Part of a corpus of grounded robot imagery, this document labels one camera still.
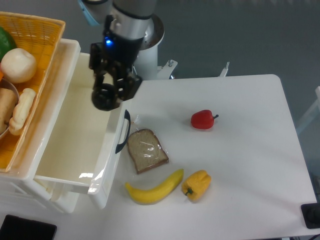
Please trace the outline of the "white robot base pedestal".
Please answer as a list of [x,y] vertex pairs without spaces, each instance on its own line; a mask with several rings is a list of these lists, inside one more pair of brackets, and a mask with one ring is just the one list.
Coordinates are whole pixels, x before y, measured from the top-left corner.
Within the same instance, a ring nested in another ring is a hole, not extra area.
[[178,65],[177,61],[170,59],[165,65],[158,65],[158,46],[164,35],[165,28],[162,20],[153,14],[148,21],[140,51],[133,64],[133,71],[144,81],[174,78],[173,71]]

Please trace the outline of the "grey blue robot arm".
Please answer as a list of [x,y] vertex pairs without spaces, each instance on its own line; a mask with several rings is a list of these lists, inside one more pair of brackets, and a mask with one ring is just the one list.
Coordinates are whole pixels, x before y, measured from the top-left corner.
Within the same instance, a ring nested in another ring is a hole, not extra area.
[[156,6],[155,0],[80,0],[87,22],[103,25],[101,42],[90,45],[94,73],[91,99],[97,108],[134,97],[142,78],[132,72]]

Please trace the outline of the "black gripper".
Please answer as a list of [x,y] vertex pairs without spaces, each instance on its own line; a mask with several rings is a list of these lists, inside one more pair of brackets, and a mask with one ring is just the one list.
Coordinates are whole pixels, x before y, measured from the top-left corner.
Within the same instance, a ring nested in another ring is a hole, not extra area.
[[122,101],[132,99],[142,84],[142,78],[133,72],[133,64],[136,60],[144,37],[127,39],[111,29],[111,24],[116,19],[113,15],[107,15],[104,22],[103,41],[90,45],[89,68],[93,70],[93,91],[96,94],[106,94],[104,81],[104,60],[117,62],[125,70],[116,77],[115,87],[117,96]]

